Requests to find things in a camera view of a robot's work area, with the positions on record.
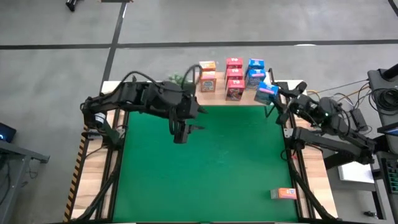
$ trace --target wooden board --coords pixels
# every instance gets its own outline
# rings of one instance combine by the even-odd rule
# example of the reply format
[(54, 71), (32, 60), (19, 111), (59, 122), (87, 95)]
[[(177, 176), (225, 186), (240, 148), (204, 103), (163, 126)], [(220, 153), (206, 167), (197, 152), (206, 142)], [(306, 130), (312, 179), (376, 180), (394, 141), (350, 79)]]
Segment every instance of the wooden board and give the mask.
[[(225, 101), (224, 73), (218, 72), (216, 73), (216, 77), (217, 77), (217, 86), (215, 93), (201, 93), (199, 91), (196, 92), (196, 96), (200, 104), (261, 105), (253, 100), (255, 91), (252, 90), (245, 91), (243, 93), (241, 101)], [(104, 82), (102, 92), (103, 93), (111, 92), (119, 83), (120, 83), (119, 81)], [(107, 120), (110, 123), (110, 125), (112, 125), (113, 123), (113, 118), (114, 118), (114, 111), (110, 111), (107, 117)], [(118, 124), (122, 124), (122, 122), (123, 122), (123, 115), (121, 114), (119, 117)], [(299, 118), (296, 118), (296, 123), (297, 126), (301, 126), (304, 128), (310, 127), (309, 123)], [(99, 148), (100, 144), (101, 144), (100, 140), (90, 141), (88, 144), (88, 152)], [(72, 218), (77, 218), (79, 215), (81, 215), (84, 212), (84, 210), (87, 208), (87, 206), (92, 202), (95, 195), (98, 193), (101, 186), (101, 179), (102, 179), (102, 173), (104, 171), (105, 158), (106, 158), (106, 149), (103, 149), (100, 150), (100, 152), (97, 152), (95, 156), (93, 154), (89, 158), (87, 158), (85, 164), (82, 166), (80, 184), (78, 186), (77, 194), (75, 195), (76, 196), (75, 206), (72, 208)], [(312, 149), (311, 147), (306, 147), (303, 150), (303, 159), (311, 191), (315, 194), (317, 199), (326, 208), (326, 210), (334, 217), (337, 217), (337, 211), (333, 200), (333, 195), (331, 193), (325, 165), (323, 163), (322, 153), (316, 149)], [(301, 192), (300, 197), (301, 197), (300, 201), (302, 203), (302, 208), (303, 208), (303, 214), (308, 216), (308, 210), (305, 198), (303, 197), (303, 192)], [(108, 209), (108, 203), (109, 203), (109, 192), (107, 197), (105, 198), (105, 204), (104, 204), (105, 212), (103, 212), (103, 215), (107, 214), (106, 211)]]

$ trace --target table frame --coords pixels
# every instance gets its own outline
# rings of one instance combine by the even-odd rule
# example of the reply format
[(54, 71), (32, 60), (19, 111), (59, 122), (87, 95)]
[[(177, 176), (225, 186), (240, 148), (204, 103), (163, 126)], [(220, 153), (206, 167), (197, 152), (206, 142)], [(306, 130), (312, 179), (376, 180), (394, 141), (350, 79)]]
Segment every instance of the table frame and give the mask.
[[(274, 74), (272, 72), (272, 69), (270, 68), (269, 73), (271, 75), (271, 82), (274, 82)], [(266, 108), (264, 107), (264, 115), (267, 114)], [(113, 116), (112, 122), (109, 122), (112, 124), (112, 128), (115, 128), (118, 124), (120, 124), (120, 118), (121, 113), (123, 113), (120, 110), (116, 110)], [(128, 122), (128, 113), (124, 113), (123, 116), (123, 121), (122, 125), (127, 125)], [(291, 113), (289, 114), (289, 121), (287, 122), (286, 125), (281, 126), (282, 132), (284, 128), (295, 128), (297, 126), (296, 124), (296, 117)], [(85, 126), (83, 132), (87, 132), (87, 127)], [(100, 203), (97, 206), (96, 212), (92, 214), (90, 220), (71, 220), (71, 215), (72, 215), (72, 210), (75, 204), (76, 200), (76, 193), (78, 190), (78, 186), (80, 183), (81, 179), (81, 171), (83, 169), (84, 163), (85, 163), (85, 156), (88, 152), (88, 142), (89, 139), (87, 135), (82, 134), (81, 136), (81, 144), (78, 152), (78, 157), (76, 159), (76, 166), (75, 166), (75, 172), (73, 173), (72, 177), (72, 185), (70, 188), (70, 193), (68, 197), (68, 202), (67, 202), (67, 209), (65, 210), (64, 213), (64, 218), (63, 221), (68, 222), (68, 223), (111, 223), (113, 219), (113, 213), (114, 213), (114, 206), (116, 202), (116, 194), (117, 194), (117, 189), (118, 189), (118, 182), (119, 182), (119, 172), (120, 172), (120, 166), (121, 166), (121, 161), (122, 161), (122, 156), (123, 156), (123, 148), (124, 148), (124, 142), (123, 146), (120, 148), (115, 148), (115, 147), (109, 147), (106, 153), (106, 160), (105, 160), (105, 166), (104, 166), (104, 172), (102, 175), (102, 181), (101, 181), (101, 190), (99, 191), (99, 194), (94, 198), (94, 201), (100, 201)], [(303, 181), (305, 182), (306, 185), (308, 185), (308, 178), (307, 178), (307, 171), (305, 168), (304, 164), (304, 159), (303, 159), (303, 154), (302, 151), (297, 152), (297, 160), (294, 161), (292, 159), (292, 154), (291, 151), (287, 151), (287, 157), (289, 158), (290, 161), (292, 161), (295, 164), (295, 168), (299, 172), (300, 176), (302, 177)], [(290, 175), (290, 179), (292, 182), (292, 186), (298, 189), (297, 191), (297, 196), (300, 198), (300, 194), (302, 194), (302, 190), (300, 190), (300, 187), (296, 183), (296, 181), (292, 178), (292, 175)], [(106, 194), (108, 193), (109, 199), (106, 202)], [(108, 204), (108, 210), (107, 214), (103, 213), (103, 208)], [(314, 208), (312, 206), (311, 201), (309, 201), (308, 198), (304, 197), (304, 201), (302, 202), (301, 200), (296, 200), (295, 201), (295, 209), (297, 212), (298, 216), (298, 221), (299, 222), (305, 222), (305, 223), (354, 223), (354, 222), (344, 222), (344, 221), (328, 221), (328, 220), (320, 220), (316, 219), (316, 213), (314, 211)]]

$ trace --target wooden table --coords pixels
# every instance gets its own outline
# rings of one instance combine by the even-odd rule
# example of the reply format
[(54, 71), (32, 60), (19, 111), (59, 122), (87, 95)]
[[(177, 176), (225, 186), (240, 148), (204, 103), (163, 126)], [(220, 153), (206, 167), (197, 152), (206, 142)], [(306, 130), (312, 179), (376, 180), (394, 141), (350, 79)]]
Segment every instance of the wooden table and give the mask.
[[(201, 105), (261, 105), (258, 102), (253, 101), (255, 91), (245, 91), (243, 93), (241, 101), (225, 101), (224, 93), (224, 73), (218, 72), (216, 74), (217, 85), (215, 93), (200, 93), (197, 92), (198, 102)], [(294, 88), (300, 80), (283, 80), (289, 84), (289, 88)], [(119, 81), (108, 81), (103, 83), (102, 92), (108, 93), (116, 88)], [(110, 125), (114, 123), (114, 111), (109, 111), (107, 120)], [(123, 123), (124, 113), (121, 112), (117, 118), (117, 124)], [(295, 118), (297, 126), (309, 128), (310, 124), (300, 118)], [(67, 208), (64, 213), (63, 221), (67, 222), (71, 218), (79, 217), (90, 203), (95, 198), (101, 187), (101, 180), (103, 178), (105, 160), (107, 149), (101, 149), (90, 157), (84, 159), (84, 155), (94, 151), (101, 146), (102, 139), (95, 139), (88, 141), (84, 137), (81, 137), (80, 148), (75, 164), (75, 171), (72, 177), (72, 184), (67, 200)], [(303, 151), (303, 160), (305, 170), (307, 172), (308, 183), (311, 191), (320, 201), (320, 203), (326, 208), (326, 210), (337, 217), (335, 203), (331, 193), (328, 176), (326, 173), (325, 165), (323, 163), (322, 153), (314, 148), (306, 147)], [(110, 161), (111, 169), (114, 167), (117, 152), (113, 152)], [(303, 217), (309, 217), (307, 210), (307, 203), (304, 194), (299, 189), (300, 203), (303, 208)], [(103, 204), (102, 217), (106, 217), (109, 209), (109, 195), (108, 191)]]

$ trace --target green tabletop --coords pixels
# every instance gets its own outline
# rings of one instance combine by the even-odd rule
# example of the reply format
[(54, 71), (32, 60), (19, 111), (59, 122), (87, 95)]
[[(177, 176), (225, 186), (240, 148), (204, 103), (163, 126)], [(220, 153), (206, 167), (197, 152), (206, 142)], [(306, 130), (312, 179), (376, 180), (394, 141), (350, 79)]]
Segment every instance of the green tabletop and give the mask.
[(208, 106), (204, 126), (174, 144), (168, 120), (131, 113), (113, 221), (297, 221), (293, 200), (270, 190), (291, 187), (280, 158), (284, 139), (262, 106)]

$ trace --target gray floor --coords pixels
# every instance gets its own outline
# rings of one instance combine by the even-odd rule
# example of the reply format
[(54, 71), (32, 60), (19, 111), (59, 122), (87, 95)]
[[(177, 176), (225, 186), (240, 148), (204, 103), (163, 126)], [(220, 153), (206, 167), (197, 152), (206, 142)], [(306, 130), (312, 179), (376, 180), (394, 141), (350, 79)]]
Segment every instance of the gray floor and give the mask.
[[(0, 0), (0, 45), (111, 43), (119, 3), (85, 0), (73, 14), (63, 4)], [(119, 43), (398, 39), (397, 26), (387, 0), (135, 0)], [(98, 93), (108, 52), (0, 50), (0, 122), (17, 128), (16, 144), (51, 155), (47, 165), (32, 165), (39, 177), (23, 188), (13, 223), (62, 220), (83, 126), (78, 107)], [(130, 70), (166, 79), (199, 60), (216, 60), (223, 70), (226, 57), (258, 57), (277, 79), (303, 79), (308, 89), (321, 90), (392, 66), (396, 52), (398, 45), (117, 49), (109, 79)], [(366, 102), (361, 108), (369, 125), (380, 126)], [(361, 214), (374, 209), (368, 192), (334, 190), (333, 196), (340, 218), (378, 222)]]

